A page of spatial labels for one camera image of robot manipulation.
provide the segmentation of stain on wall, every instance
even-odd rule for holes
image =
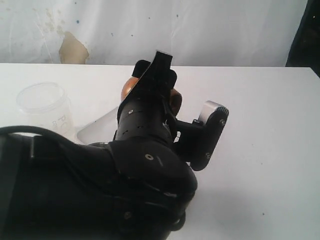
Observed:
[[[86,64],[89,57],[86,47],[69,31],[64,33],[59,55],[62,64]]]

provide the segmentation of white wall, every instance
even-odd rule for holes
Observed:
[[[60,63],[64,32],[87,64],[284,66],[307,0],[0,0],[0,62]]]

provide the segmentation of white table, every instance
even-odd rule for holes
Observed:
[[[83,127],[120,102],[132,66],[0,64],[0,126],[23,124],[15,98],[57,82]],[[230,115],[186,223],[170,240],[320,239],[320,79],[309,68],[173,67],[179,118],[213,100]]]

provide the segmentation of white tabletop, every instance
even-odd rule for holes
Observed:
[[[212,100],[230,110],[184,227],[170,240],[320,239],[320,79],[309,68],[173,67],[197,119]],[[16,95],[56,82],[80,128],[120,103],[132,66],[0,64],[0,126],[23,124]]]

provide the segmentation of clear plastic cup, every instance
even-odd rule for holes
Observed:
[[[54,131],[70,140],[75,128],[67,93],[54,82],[43,82],[23,89],[16,102],[30,126]]]

